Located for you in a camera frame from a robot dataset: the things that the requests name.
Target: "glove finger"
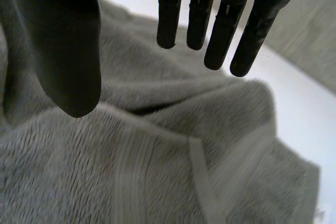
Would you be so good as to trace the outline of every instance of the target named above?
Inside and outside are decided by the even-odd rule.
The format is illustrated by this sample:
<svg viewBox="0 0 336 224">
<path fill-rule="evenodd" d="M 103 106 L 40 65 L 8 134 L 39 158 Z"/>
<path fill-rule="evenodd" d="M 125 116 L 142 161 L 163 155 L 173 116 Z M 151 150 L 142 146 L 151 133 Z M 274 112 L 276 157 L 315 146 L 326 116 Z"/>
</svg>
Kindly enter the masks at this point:
<svg viewBox="0 0 336 224">
<path fill-rule="evenodd" d="M 255 0 L 230 65 L 230 71 L 233 75 L 243 77 L 250 71 L 276 16 L 289 1 Z"/>
<path fill-rule="evenodd" d="M 190 2 L 187 45 L 194 50 L 200 50 L 203 46 L 213 1 L 191 0 Z"/>
<path fill-rule="evenodd" d="M 194 50 L 200 50 L 203 46 L 213 1 L 191 0 L 190 2 L 187 45 Z"/>
<path fill-rule="evenodd" d="M 181 0 L 159 0 L 159 24 L 156 34 L 158 45 L 165 49 L 175 46 Z"/>
<path fill-rule="evenodd" d="M 44 92 L 67 114 L 82 117 L 101 92 L 97 0 L 15 0 Z"/>
<path fill-rule="evenodd" d="M 223 65 L 247 0 L 221 0 L 205 53 L 204 65 L 218 70 Z"/>
</svg>

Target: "white countertop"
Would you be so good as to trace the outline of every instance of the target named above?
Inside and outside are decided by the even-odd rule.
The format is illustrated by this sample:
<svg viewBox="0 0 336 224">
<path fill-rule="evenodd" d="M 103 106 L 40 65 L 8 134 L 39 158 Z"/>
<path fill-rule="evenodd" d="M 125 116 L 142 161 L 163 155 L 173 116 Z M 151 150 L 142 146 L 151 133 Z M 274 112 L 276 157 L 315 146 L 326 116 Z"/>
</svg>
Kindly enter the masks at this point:
<svg viewBox="0 0 336 224">
<path fill-rule="evenodd" d="M 158 17 L 158 0 L 110 1 L 132 13 Z M 189 1 L 182 0 L 180 24 L 184 26 L 188 22 Z M 215 15 L 212 13 L 210 18 L 208 39 Z M 223 66 L 228 74 L 241 35 L 242 30 L 237 29 L 228 51 Z M 275 98 L 278 136 L 299 155 L 321 167 L 318 208 L 327 211 L 323 223 L 336 223 L 336 95 L 266 46 L 245 78 L 269 85 Z"/>
</svg>

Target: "terry cloth fabric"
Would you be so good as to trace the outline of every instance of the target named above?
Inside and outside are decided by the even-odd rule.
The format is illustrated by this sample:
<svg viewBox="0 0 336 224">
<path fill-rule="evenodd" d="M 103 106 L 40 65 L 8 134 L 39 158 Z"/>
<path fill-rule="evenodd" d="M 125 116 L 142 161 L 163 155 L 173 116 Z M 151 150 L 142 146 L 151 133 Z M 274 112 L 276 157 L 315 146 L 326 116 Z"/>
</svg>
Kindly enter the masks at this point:
<svg viewBox="0 0 336 224">
<path fill-rule="evenodd" d="M 157 22 L 101 5 L 101 103 L 74 119 L 43 93 L 11 0 L 1 223 L 312 222 L 319 169 L 277 139 L 267 87 L 156 45 Z"/>
</svg>

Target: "gray wall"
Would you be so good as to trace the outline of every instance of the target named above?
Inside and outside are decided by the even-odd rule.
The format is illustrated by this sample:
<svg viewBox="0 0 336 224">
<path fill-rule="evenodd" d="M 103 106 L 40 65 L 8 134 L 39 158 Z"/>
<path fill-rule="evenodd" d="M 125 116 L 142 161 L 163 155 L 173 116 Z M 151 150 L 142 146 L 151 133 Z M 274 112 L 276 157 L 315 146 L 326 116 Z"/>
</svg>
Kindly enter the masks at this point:
<svg viewBox="0 0 336 224">
<path fill-rule="evenodd" d="M 266 44 L 336 93 L 336 0 L 292 0 Z"/>
</svg>

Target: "towel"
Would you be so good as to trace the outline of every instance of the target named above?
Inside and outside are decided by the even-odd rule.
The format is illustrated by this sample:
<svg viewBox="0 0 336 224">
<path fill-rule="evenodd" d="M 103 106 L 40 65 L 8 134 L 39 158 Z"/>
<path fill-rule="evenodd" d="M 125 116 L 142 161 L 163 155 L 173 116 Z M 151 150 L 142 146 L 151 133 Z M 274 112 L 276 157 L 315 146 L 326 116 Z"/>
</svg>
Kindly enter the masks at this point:
<svg viewBox="0 0 336 224">
<path fill-rule="evenodd" d="M 74 119 L 0 2 L 1 223 L 312 223 L 319 168 L 277 138 L 266 85 L 207 70 L 184 27 L 159 48 L 155 20 L 99 0 L 101 101 Z"/>
</svg>

